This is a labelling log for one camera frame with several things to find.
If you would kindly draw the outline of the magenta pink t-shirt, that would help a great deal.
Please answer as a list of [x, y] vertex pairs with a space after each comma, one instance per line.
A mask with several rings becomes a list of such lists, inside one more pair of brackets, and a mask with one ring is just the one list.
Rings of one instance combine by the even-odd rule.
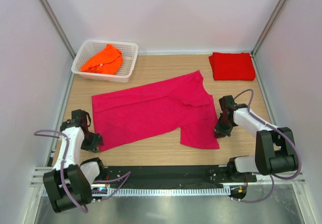
[[217, 115], [213, 97], [199, 71], [140, 87], [92, 96], [95, 132], [103, 138], [99, 150], [181, 130], [185, 146], [217, 150]]

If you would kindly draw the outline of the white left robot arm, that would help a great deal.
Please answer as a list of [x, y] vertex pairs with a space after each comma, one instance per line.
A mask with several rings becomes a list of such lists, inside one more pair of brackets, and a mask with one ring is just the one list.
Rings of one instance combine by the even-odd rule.
[[62, 123], [60, 130], [39, 130], [37, 136], [61, 137], [58, 158], [52, 171], [43, 176], [43, 184], [51, 206], [56, 213], [73, 208], [88, 212], [87, 204], [92, 200], [93, 183], [106, 180], [107, 172], [99, 157], [79, 161], [80, 152], [98, 153], [103, 144], [99, 133], [89, 131], [91, 118], [88, 112], [73, 110], [71, 119]]

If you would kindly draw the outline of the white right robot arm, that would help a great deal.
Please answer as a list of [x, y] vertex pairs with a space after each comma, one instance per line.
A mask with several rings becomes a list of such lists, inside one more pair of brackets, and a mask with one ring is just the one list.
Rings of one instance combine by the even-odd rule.
[[227, 177], [237, 182], [245, 173], [272, 175], [283, 180], [296, 178], [301, 172], [301, 159], [294, 144], [292, 130], [278, 127], [255, 114], [247, 104], [237, 104], [232, 95], [219, 99], [222, 112], [214, 128], [215, 137], [230, 137], [234, 127], [244, 128], [255, 138], [253, 156], [229, 160]]

